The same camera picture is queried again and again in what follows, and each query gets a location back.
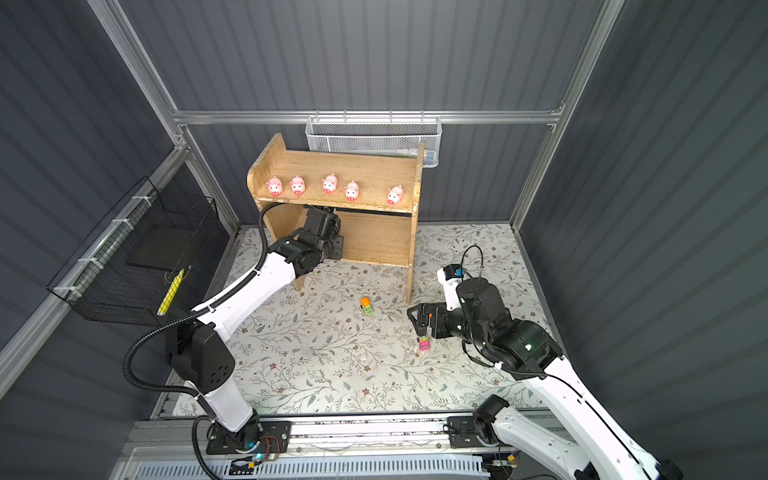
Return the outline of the pink green toy truck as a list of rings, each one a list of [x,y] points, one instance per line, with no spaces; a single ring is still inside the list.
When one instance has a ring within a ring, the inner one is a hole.
[[[431,345],[427,336],[421,336],[418,338],[418,346],[421,352],[427,352],[430,350]]]

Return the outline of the pink pig toy front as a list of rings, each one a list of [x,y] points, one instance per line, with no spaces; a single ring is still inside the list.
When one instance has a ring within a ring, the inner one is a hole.
[[[323,192],[326,194],[334,193],[338,188],[338,178],[335,174],[329,174],[321,179]]]

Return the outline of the pink pig toy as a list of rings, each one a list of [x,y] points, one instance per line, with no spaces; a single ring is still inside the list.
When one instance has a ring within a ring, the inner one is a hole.
[[[396,185],[387,190],[387,203],[389,205],[396,205],[401,202],[404,195],[404,189],[402,185]]]
[[[295,196],[302,196],[306,192],[305,180],[300,176],[294,176],[290,180],[289,185]]]
[[[278,178],[277,176],[271,177],[266,182],[266,187],[268,189],[268,193],[272,197],[278,197],[283,193],[284,187],[282,180]]]
[[[356,181],[350,181],[344,188],[344,196],[347,201],[356,201],[360,196],[360,186]]]
[[[329,174],[321,179],[323,192],[326,194],[334,193],[338,188],[338,178],[335,174]]]

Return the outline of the orange green mixer truck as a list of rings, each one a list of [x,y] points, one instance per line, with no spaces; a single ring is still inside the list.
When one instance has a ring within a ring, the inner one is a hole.
[[[360,305],[364,315],[370,316],[374,314],[374,309],[368,297],[363,297],[360,300]]]

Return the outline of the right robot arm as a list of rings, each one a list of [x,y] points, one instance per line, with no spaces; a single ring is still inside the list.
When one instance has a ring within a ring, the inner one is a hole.
[[[491,395],[473,412],[478,439],[507,444],[560,479],[680,479],[681,469],[657,459],[613,419],[580,380],[559,344],[539,324],[515,319],[484,278],[442,281],[443,303],[408,309],[417,335],[455,337],[478,350],[482,364],[533,391],[568,432],[562,438]]]

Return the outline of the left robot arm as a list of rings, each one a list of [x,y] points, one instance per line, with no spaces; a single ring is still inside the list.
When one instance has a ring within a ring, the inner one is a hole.
[[[194,398],[240,450],[251,450],[259,442],[259,415],[237,385],[235,359],[227,342],[273,294],[311,273],[323,261],[339,260],[343,248],[341,219],[334,209],[313,206],[307,208],[303,227],[268,245],[265,217],[274,207],[271,204],[260,214],[262,251],[256,265],[187,316],[139,338],[129,347],[122,364],[126,380],[139,389]],[[139,349],[160,334],[166,335],[169,365],[185,381],[181,386],[153,384],[133,371]]]

